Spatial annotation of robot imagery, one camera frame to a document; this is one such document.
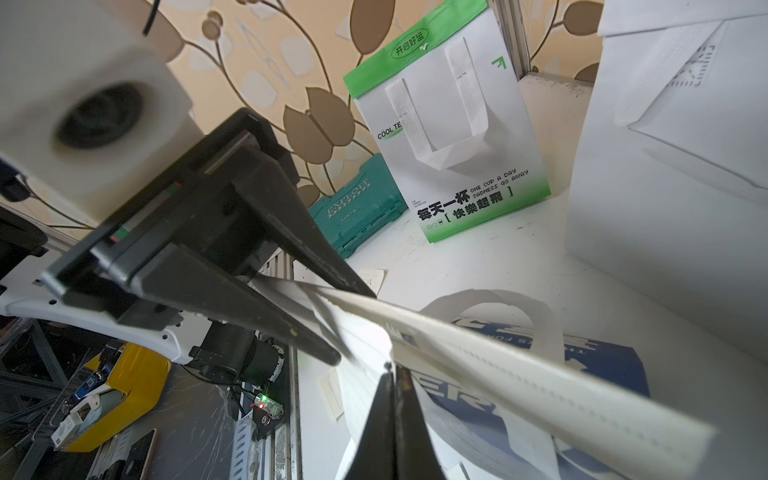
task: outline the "yellow box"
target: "yellow box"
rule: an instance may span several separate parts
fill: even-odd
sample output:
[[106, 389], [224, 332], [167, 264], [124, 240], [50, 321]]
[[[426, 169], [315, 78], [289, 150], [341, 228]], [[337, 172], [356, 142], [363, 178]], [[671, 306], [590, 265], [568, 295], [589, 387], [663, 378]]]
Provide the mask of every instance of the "yellow box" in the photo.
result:
[[67, 445], [65, 451], [90, 452], [152, 410], [169, 371], [170, 360], [143, 346], [127, 343], [107, 379], [108, 386], [123, 392], [123, 402]]

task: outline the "white table surface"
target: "white table surface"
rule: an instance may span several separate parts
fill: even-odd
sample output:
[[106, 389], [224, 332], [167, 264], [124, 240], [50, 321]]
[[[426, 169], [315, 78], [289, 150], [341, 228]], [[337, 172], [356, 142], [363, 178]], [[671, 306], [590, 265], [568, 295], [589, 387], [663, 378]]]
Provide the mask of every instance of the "white table surface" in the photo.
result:
[[[414, 310], [470, 288], [548, 303], [565, 333], [634, 347], [653, 399], [720, 429], [698, 478], [765, 478], [768, 366], [564, 250], [568, 182], [590, 91], [540, 78], [524, 78], [521, 89], [553, 195], [434, 244], [406, 212], [363, 244], [350, 266], [386, 270], [379, 298]], [[300, 355], [306, 480], [333, 480], [349, 442], [343, 416], [332, 422], [313, 394], [328, 368]]]

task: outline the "floral wallpaper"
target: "floral wallpaper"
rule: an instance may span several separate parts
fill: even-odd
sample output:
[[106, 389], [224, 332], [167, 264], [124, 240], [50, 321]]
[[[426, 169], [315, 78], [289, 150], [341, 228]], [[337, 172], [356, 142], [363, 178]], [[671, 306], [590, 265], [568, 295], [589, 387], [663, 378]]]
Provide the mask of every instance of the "floral wallpaper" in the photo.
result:
[[519, 0], [531, 69], [594, 82], [604, 0]]
[[378, 153], [343, 76], [437, 4], [163, 0], [160, 10], [184, 43], [168, 66], [193, 100], [195, 121], [208, 132], [244, 105], [262, 114], [293, 152], [310, 205]]

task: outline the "green bag top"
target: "green bag top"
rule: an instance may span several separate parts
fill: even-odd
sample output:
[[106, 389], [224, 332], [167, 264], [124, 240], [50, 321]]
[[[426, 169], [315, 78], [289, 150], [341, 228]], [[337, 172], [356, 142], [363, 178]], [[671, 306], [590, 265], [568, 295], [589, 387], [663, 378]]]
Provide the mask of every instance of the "green bag top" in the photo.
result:
[[486, 0], [445, 0], [406, 33], [345, 75], [344, 83], [349, 94], [358, 98], [391, 78], [451, 38], [487, 7]]

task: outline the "camera lens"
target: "camera lens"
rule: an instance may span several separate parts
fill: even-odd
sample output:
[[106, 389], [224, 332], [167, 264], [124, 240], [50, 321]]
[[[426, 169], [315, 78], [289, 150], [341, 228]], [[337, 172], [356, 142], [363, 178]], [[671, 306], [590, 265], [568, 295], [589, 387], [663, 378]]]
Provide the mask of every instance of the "camera lens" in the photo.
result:
[[73, 108], [56, 138], [72, 148], [97, 148], [116, 141], [141, 115], [141, 94], [132, 84], [105, 88]]

